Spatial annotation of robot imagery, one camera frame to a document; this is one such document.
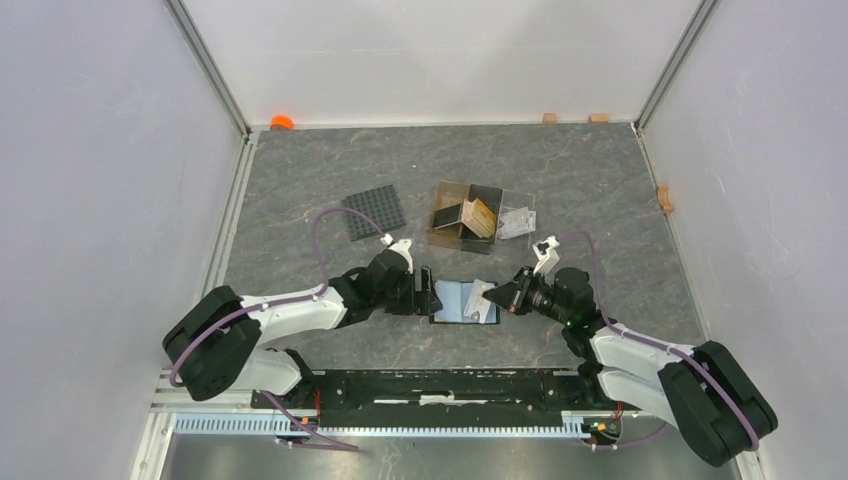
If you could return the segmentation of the amber and black organizer box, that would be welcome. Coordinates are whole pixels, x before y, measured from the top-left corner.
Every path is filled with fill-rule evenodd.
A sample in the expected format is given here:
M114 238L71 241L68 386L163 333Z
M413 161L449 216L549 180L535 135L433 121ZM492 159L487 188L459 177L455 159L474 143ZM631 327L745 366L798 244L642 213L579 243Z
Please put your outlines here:
M501 188L441 180L428 225L432 246L488 255L493 251Z

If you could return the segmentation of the black card holder wallet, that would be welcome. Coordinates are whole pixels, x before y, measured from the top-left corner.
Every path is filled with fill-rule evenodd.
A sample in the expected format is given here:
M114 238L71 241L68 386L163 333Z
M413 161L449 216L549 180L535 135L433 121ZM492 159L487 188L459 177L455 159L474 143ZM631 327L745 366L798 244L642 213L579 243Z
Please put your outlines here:
M500 309L482 294L497 286L476 279L471 282L438 280L434 293L442 308L430 316L430 322L442 325L497 325Z

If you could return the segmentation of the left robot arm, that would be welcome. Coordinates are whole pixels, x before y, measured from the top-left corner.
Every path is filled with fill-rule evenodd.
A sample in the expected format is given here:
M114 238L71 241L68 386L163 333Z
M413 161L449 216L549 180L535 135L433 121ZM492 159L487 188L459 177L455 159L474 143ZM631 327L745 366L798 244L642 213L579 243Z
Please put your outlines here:
M349 327L376 311L424 317L442 307L430 269L414 268L410 254L398 246L308 290L246 296L218 286L164 336L162 346L172 362L169 382L198 402L242 389L302 407L313 397L314 381L297 352L273 351L271 342Z

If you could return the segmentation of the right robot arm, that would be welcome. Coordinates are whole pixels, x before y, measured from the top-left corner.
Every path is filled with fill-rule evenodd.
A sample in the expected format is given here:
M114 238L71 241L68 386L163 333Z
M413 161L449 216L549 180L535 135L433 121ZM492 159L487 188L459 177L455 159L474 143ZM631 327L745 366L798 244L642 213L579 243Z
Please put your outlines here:
M674 345L608 317L587 272L562 268L553 282L530 267L483 298L514 315L540 314L562 325L582 359L577 392L591 408L621 402L678 430L707 464L720 467L779 425L775 410L729 349L716 341Z

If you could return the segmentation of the black credit card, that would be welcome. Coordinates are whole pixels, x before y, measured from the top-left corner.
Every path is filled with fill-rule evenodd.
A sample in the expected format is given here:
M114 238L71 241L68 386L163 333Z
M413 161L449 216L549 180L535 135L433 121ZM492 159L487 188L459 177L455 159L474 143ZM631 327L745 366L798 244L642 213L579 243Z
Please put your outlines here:
M464 204L459 203L438 209L433 212L430 228L443 229L462 223Z

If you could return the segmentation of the orange card stack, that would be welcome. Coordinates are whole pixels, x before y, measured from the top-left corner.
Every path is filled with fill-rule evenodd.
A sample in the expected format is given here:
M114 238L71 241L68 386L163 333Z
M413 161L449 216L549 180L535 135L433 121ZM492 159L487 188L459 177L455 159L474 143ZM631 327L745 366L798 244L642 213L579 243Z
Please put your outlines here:
M481 239L496 234L497 215L480 199L463 201L462 224Z

